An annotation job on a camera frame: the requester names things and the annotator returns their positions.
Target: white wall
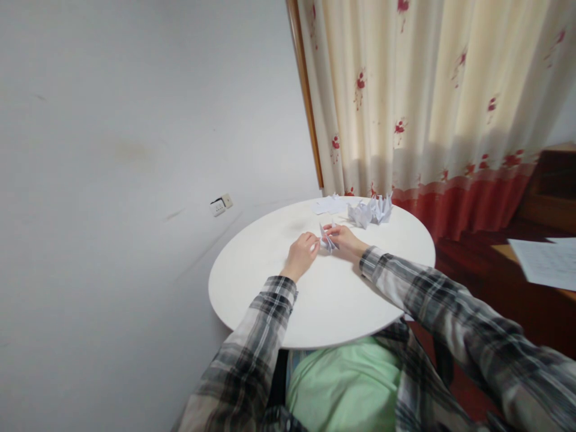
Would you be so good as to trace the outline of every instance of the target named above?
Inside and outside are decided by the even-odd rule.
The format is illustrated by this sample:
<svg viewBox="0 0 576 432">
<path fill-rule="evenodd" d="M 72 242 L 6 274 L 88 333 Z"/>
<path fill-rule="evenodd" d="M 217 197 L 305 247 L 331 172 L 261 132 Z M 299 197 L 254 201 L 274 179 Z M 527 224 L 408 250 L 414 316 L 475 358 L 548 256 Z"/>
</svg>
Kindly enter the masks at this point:
<svg viewBox="0 0 576 432">
<path fill-rule="evenodd" d="M 320 196 L 285 2 L 5 1 L 0 58 L 0 430 L 167 430 L 219 251 Z"/>
<path fill-rule="evenodd" d="M 576 142 L 576 82 L 566 97 L 546 145 L 562 144 L 567 141 Z"/>
</svg>

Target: plaid shirt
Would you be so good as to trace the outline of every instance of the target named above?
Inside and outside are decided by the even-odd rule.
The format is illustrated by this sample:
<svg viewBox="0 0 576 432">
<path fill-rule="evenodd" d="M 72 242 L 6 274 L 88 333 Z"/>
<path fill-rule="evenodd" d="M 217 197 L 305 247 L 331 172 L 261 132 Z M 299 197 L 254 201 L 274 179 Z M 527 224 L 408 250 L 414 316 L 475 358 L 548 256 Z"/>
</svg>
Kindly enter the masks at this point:
<svg viewBox="0 0 576 432">
<path fill-rule="evenodd" d="M 576 363 L 527 341 L 522 328 L 441 272 L 371 247 L 362 273 L 445 344 L 466 374 L 519 430 L 576 430 Z M 305 430 L 284 407 L 265 411 L 296 284 L 268 278 L 246 316 L 204 372 L 173 430 Z M 402 361 L 398 431 L 496 430 L 475 424 L 401 320 L 374 335 Z"/>
</svg>

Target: person's left hand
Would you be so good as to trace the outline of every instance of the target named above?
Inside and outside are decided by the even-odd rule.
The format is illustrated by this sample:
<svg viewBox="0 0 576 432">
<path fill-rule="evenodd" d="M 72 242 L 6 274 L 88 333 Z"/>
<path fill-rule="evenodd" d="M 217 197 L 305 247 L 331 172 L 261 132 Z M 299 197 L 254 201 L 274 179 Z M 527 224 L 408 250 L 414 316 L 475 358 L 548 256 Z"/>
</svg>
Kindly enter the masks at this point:
<svg viewBox="0 0 576 432">
<path fill-rule="evenodd" d="M 288 260 L 280 276 L 292 279 L 294 282 L 302 277 L 310 268 L 320 249 L 320 239 L 311 232 L 306 232 L 298 237 L 290 246 Z"/>
</svg>

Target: red curtain trim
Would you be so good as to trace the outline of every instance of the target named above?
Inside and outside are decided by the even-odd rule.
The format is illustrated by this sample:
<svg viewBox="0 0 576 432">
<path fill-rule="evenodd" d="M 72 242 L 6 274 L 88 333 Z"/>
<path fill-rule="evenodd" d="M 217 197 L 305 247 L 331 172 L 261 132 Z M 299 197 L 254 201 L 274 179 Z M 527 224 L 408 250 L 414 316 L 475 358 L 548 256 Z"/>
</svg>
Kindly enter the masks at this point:
<svg viewBox="0 0 576 432">
<path fill-rule="evenodd" d="M 521 164 L 405 191 L 394 189 L 392 201 L 419 218 L 434 242 L 442 237 L 459 240 L 464 230 L 497 231 L 507 226 L 534 168 L 534 164 Z"/>
</svg>

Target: wall stain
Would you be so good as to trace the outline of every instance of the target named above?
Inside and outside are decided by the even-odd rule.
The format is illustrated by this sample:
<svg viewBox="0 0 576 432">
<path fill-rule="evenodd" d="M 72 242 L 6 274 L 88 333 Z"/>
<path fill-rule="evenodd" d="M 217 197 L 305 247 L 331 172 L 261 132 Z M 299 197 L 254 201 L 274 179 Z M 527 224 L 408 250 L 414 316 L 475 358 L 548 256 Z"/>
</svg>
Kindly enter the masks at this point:
<svg viewBox="0 0 576 432">
<path fill-rule="evenodd" d="M 152 174 L 154 172 L 155 152 L 153 148 L 130 139 L 116 139 L 110 144 L 117 162 L 130 165 L 140 173 Z"/>
<path fill-rule="evenodd" d="M 186 210 L 186 207 L 183 209 L 178 210 L 177 212 L 171 213 L 168 216 L 166 216 L 164 218 L 164 222 L 168 222 L 170 221 L 170 219 L 174 219 L 176 216 L 178 216 L 180 213 L 182 213 L 184 210 Z"/>
<path fill-rule="evenodd" d="M 236 216 L 232 222 L 230 222 L 230 224 L 226 227 L 226 229 L 224 231 L 222 231 L 212 242 L 210 242 L 210 244 L 208 245 L 208 247 L 206 247 L 202 253 L 200 253 L 200 255 L 198 255 L 198 257 L 192 261 L 192 263 L 186 267 L 186 270 L 184 270 L 182 273 L 180 273 L 180 275 L 176 278 L 176 280 L 174 281 L 174 283 L 177 283 L 186 273 L 188 273 L 190 270 L 192 270 L 196 264 L 198 264 L 200 262 L 200 260 L 202 258 L 204 258 L 204 256 L 210 252 L 210 249 L 212 249 L 214 247 L 214 245 L 216 243 L 218 243 L 218 241 L 224 237 L 224 235 L 230 230 L 230 228 L 232 227 L 232 225 L 234 225 L 236 223 L 236 221 L 238 219 L 240 219 L 240 216 L 242 216 L 242 214 L 244 214 L 244 211 L 241 211 L 240 213 L 238 213 L 238 216 Z"/>
</svg>

